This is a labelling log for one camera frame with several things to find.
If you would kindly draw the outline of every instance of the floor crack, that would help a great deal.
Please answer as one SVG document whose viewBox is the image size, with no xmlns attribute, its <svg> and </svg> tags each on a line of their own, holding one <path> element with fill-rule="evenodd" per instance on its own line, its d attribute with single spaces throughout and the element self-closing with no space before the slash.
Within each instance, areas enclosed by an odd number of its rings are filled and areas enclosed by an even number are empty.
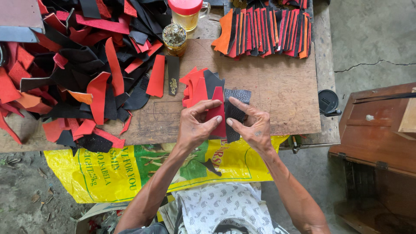
<svg viewBox="0 0 416 234">
<path fill-rule="evenodd" d="M 376 63 L 359 63 L 359 64 L 354 65 L 354 66 L 352 66 L 352 67 L 350 67 L 350 68 L 348 68 L 348 69 L 345 69 L 345 70 L 343 70 L 343 71 L 334 71 L 334 72 L 335 72 L 335 73 L 339 73 L 339 72 L 348 72 L 349 70 L 353 69 L 354 67 L 358 67 L 358 66 L 360 66 L 360 65 L 377 65 L 377 64 L 379 64 L 379 63 L 381 63 L 381 62 L 388 62 L 388 63 L 390 63 L 390 64 L 393 64 L 393 65 L 398 65 L 398 66 L 409 66 L 409 65 L 416 65 L 416 62 L 414 62 L 414 63 L 394 63 L 394 62 L 390 62 L 390 61 L 388 61 L 388 60 L 384 60 L 384 59 L 382 59 L 382 60 L 379 60 L 379 61 L 378 61 L 378 62 L 376 62 Z"/>
</svg>

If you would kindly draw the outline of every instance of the person's left hand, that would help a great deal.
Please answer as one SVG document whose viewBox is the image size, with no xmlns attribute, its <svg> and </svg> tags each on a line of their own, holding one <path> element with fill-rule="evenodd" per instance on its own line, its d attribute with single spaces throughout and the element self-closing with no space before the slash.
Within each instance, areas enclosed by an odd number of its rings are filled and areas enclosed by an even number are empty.
<svg viewBox="0 0 416 234">
<path fill-rule="evenodd" d="M 202 100 L 193 107 L 183 109 L 176 145 L 190 152 L 208 139 L 223 118 L 219 115 L 205 122 L 205 110 L 221 104 L 220 100 Z"/>
</svg>

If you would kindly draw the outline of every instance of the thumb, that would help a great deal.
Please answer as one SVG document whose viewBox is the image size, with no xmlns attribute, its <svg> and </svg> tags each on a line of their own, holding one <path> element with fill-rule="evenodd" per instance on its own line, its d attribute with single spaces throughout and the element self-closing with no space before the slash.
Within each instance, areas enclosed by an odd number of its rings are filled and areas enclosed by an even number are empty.
<svg viewBox="0 0 416 234">
<path fill-rule="evenodd" d="M 243 132 L 244 125 L 240 123 L 238 120 L 233 118 L 227 119 L 227 124 L 234 129 L 234 131 L 238 132 L 240 135 Z"/>
<path fill-rule="evenodd" d="M 212 119 L 206 121 L 204 123 L 204 126 L 207 128 L 207 130 L 211 133 L 217 126 L 221 123 L 223 120 L 222 116 L 215 116 Z"/>
</svg>

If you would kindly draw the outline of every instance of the hand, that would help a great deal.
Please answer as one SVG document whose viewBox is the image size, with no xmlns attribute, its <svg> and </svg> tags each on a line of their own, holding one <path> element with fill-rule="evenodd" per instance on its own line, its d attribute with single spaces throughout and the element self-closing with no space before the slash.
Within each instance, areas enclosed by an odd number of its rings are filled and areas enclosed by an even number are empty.
<svg viewBox="0 0 416 234">
<path fill-rule="evenodd" d="M 244 125 L 233 118 L 228 118 L 227 124 L 238 132 L 260 156 L 274 150 L 270 140 L 270 114 L 249 106 L 234 97 L 230 97 L 229 101 L 244 111 L 247 118 L 244 120 Z"/>
<path fill-rule="evenodd" d="M 221 104 L 220 100 L 203 100 L 193 107 L 183 109 L 176 145 L 187 151 L 192 151 L 208 139 L 208 136 L 223 118 L 219 115 L 205 122 L 205 110 L 218 107 Z"/>
</svg>

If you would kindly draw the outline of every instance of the dirt ground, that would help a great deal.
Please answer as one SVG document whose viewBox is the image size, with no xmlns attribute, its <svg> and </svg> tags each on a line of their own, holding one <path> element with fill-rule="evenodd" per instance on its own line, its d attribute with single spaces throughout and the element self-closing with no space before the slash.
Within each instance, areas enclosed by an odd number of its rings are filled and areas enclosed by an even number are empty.
<svg viewBox="0 0 416 234">
<path fill-rule="evenodd" d="M 21 159 L 20 162 L 5 162 Z M 38 172 L 41 169 L 47 178 Z M 35 194 L 39 199 L 32 202 Z M 75 232 L 75 220 L 94 204 L 78 204 L 46 163 L 42 152 L 0 154 L 0 233 L 45 234 Z"/>
</svg>

